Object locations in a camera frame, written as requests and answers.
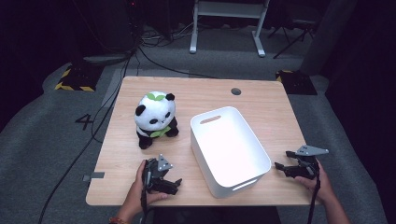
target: wrist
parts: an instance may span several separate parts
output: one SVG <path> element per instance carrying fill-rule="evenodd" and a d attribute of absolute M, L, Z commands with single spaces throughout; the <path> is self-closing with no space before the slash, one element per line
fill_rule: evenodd
<path fill-rule="evenodd" d="M 335 194 L 329 194 L 320 198 L 323 202 L 323 205 L 328 206 L 335 203 L 338 203 L 338 199 Z"/>
<path fill-rule="evenodd" d="M 137 211 L 136 208 L 133 206 L 126 206 L 124 204 L 117 213 L 117 217 L 126 221 L 127 223 L 130 223 L 137 213 L 139 213 L 139 211 Z"/>
<path fill-rule="evenodd" d="M 111 217 L 108 220 L 108 223 L 109 224 L 130 224 L 129 222 L 124 221 L 122 218 L 119 218 L 119 217 Z"/>

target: panda ear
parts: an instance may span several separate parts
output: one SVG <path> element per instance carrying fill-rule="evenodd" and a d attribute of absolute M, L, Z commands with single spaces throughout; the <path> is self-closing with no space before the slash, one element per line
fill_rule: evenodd
<path fill-rule="evenodd" d="M 175 95 L 172 93 L 168 93 L 168 94 L 166 94 L 165 98 L 168 101 L 173 101 L 173 100 L 175 100 Z"/>
<path fill-rule="evenodd" d="M 135 111 L 136 115 L 137 115 L 137 116 L 140 116 L 140 115 L 143 113 L 143 111 L 145 111 L 145 109 L 146 109 L 146 106 L 145 106 L 145 105 L 140 105 L 140 106 L 138 106 L 138 107 L 136 108 L 136 111 Z"/>

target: green leaf on panda head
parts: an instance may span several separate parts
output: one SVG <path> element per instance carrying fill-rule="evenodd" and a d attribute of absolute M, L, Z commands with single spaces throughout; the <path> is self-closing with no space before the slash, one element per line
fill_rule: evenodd
<path fill-rule="evenodd" d="M 148 97 L 150 100 L 155 101 L 155 96 L 154 96 L 154 94 L 152 94 L 151 92 L 149 92 L 149 93 L 147 94 L 147 97 Z"/>
<path fill-rule="evenodd" d="M 164 95 L 158 95 L 158 96 L 155 98 L 155 101 L 161 101 L 163 98 L 165 98 Z"/>

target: bracelet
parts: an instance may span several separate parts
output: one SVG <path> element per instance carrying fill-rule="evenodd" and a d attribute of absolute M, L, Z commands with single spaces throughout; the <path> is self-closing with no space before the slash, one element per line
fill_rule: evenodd
<path fill-rule="evenodd" d="M 120 219 L 119 217 L 111 217 L 108 224 L 129 224 L 128 222 Z"/>

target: black cable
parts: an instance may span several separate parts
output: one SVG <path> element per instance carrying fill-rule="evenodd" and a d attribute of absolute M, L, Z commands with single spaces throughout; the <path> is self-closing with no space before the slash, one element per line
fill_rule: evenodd
<path fill-rule="evenodd" d="M 311 206 L 309 208 L 309 216 L 308 216 L 308 222 L 307 222 L 308 224 L 311 224 L 312 218 L 313 218 L 313 215 L 314 215 L 315 200 L 317 198 L 317 195 L 318 195 L 318 192 L 319 192 L 319 189 L 320 189 L 320 179 L 319 178 L 320 178 L 320 176 L 319 176 L 319 170 L 318 170 L 318 173 L 317 173 L 317 184 L 315 185 L 314 193 L 312 194 L 312 199 L 311 199 Z"/>
<path fill-rule="evenodd" d="M 147 210 L 147 213 L 144 215 L 143 214 L 143 216 L 140 218 L 140 222 L 139 222 L 139 224 L 146 224 L 146 219 L 147 219 L 147 217 L 149 216 L 149 213 L 150 212 L 153 212 L 154 211 L 154 208 L 153 207 L 150 207 L 148 210 Z"/>
<path fill-rule="evenodd" d="M 125 53 L 122 53 L 121 55 L 117 55 L 117 56 L 119 56 L 119 58 L 107 59 L 107 60 L 103 60 L 103 61 L 94 61 L 94 60 L 84 58 L 84 61 L 86 61 L 87 63 L 89 63 L 92 66 L 108 66 L 108 65 L 125 62 L 126 60 L 128 60 L 129 54 L 130 53 L 125 52 Z M 116 55 L 111 55 L 111 54 L 106 55 L 106 57 L 111 57 L 111 56 L 116 56 Z"/>
<path fill-rule="evenodd" d="M 142 34 L 142 39 L 143 40 L 156 39 L 157 43 L 148 43 L 148 42 L 145 41 L 144 42 L 144 46 L 148 47 L 148 48 L 168 46 L 168 45 L 172 44 L 175 40 L 179 40 L 181 38 L 184 38 L 186 35 L 192 35 L 192 33 L 183 35 L 183 33 L 185 33 L 185 32 L 192 31 L 192 25 L 193 25 L 193 23 L 190 23 L 189 25 L 187 25 L 187 26 L 185 26 L 183 28 L 179 28 L 178 30 L 172 30 L 172 33 L 170 34 L 170 39 L 165 38 L 163 35 L 159 34 L 155 30 L 146 30 Z M 168 40 L 168 42 L 161 45 L 161 43 L 164 40 Z"/>
<path fill-rule="evenodd" d="M 142 210 L 143 210 L 143 216 L 140 219 L 140 224 L 146 224 L 146 218 L 148 215 L 148 196 L 147 196 L 147 179 L 149 178 L 148 176 L 145 176 L 145 174 L 148 173 L 148 166 L 145 165 L 145 172 L 143 172 L 143 176 L 142 176 L 142 181 L 143 181 L 143 189 L 142 189 L 142 193 L 140 196 L 140 205 L 142 206 Z"/>
<path fill-rule="evenodd" d="M 207 75 L 201 75 L 201 74 L 194 74 L 194 73 L 182 72 L 182 71 L 178 71 L 178 70 L 173 69 L 173 68 L 166 67 L 166 66 L 164 66 L 164 65 L 161 65 L 161 64 L 159 64 L 159 63 L 156 63 L 156 62 L 152 61 L 140 47 L 139 47 L 139 49 L 140 49 L 140 51 L 143 53 L 143 55 L 144 55 L 151 63 L 154 63 L 155 65 L 160 66 L 161 68 L 164 68 L 164 69 L 170 70 L 170 71 L 172 71 L 172 72 L 176 72 L 176 73 L 186 74 L 186 75 L 192 75 L 192 76 L 198 76 L 198 77 L 216 78 L 216 77 L 211 77 L 211 76 L 207 76 Z"/>
<path fill-rule="evenodd" d="M 108 99 L 103 103 L 103 105 L 99 108 L 99 110 L 96 112 L 96 114 L 95 114 L 95 116 L 93 117 L 93 122 L 92 122 L 92 125 L 91 125 L 91 136 L 93 137 L 93 140 L 95 140 L 96 142 L 98 142 L 98 143 L 103 143 L 102 141 L 100 141 L 100 140 L 98 140 L 98 139 L 96 139 L 96 137 L 95 137 L 95 135 L 93 134 L 93 124 L 95 123 L 95 121 L 96 121 L 96 117 L 97 117 L 97 115 L 99 114 L 99 112 L 105 107 L 105 105 L 107 104 L 107 102 L 111 99 L 111 97 L 120 89 L 120 84 L 121 84 L 121 82 L 122 82 L 122 78 L 123 77 L 125 77 L 125 74 L 124 74 L 124 76 L 122 75 L 122 70 L 126 70 L 126 66 L 128 65 L 128 63 L 129 63 L 129 60 L 127 61 L 127 62 L 125 62 L 125 64 L 122 66 L 122 68 L 121 68 L 121 70 L 120 70 L 120 74 L 121 74 L 121 76 L 120 76 L 120 81 L 119 81 L 119 84 L 117 84 L 117 88 L 113 91 L 113 93 L 111 93 L 111 95 L 108 97 Z"/>
<path fill-rule="evenodd" d="M 128 67 L 128 63 L 130 61 L 131 57 L 129 57 L 127 64 L 125 66 L 124 69 L 124 76 L 126 74 L 126 70 Z M 50 200 L 52 199 L 53 195 L 55 194 L 56 190 L 59 188 L 59 186 L 62 184 L 62 182 L 64 181 L 64 179 L 66 178 L 66 176 L 69 174 L 69 172 L 71 171 L 71 169 L 73 168 L 73 166 L 76 164 L 76 162 L 78 161 L 78 159 L 81 157 L 81 155 L 84 153 L 84 151 L 88 148 L 88 146 L 90 145 L 90 143 L 92 142 L 92 140 L 94 139 L 94 137 L 97 135 L 97 133 L 99 132 L 99 129 L 102 127 L 103 123 L 105 122 L 105 118 L 107 117 L 108 113 L 110 112 L 110 109 L 112 108 L 112 106 L 114 105 L 114 103 L 116 102 L 117 96 L 119 95 L 119 91 L 117 91 L 113 101 L 111 102 L 110 107 L 108 108 L 107 112 L 105 113 L 105 116 L 102 118 L 102 121 L 100 122 L 99 126 L 97 127 L 97 129 L 95 130 L 93 136 L 90 138 L 90 140 L 87 142 L 87 144 L 85 144 L 84 148 L 78 153 L 78 155 L 75 157 L 75 159 L 72 161 L 72 163 L 69 165 L 69 167 L 67 168 L 67 170 L 64 172 L 63 176 L 61 177 L 61 179 L 58 181 L 58 183 L 55 185 L 55 187 L 53 188 L 52 192 L 50 193 L 48 199 L 46 200 L 43 209 L 41 210 L 41 215 L 40 218 L 38 220 L 38 224 L 41 224 L 44 218 L 44 214 L 46 212 L 46 209 L 50 203 Z"/>
<path fill-rule="evenodd" d="M 137 60 L 136 76 L 138 77 L 138 76 L 139 76 L 140 61 L 139 61 L 139 59 L 137 58 L 137 54 L 135 54 L 134 56 L 136 57 L 136 60 Z"/>

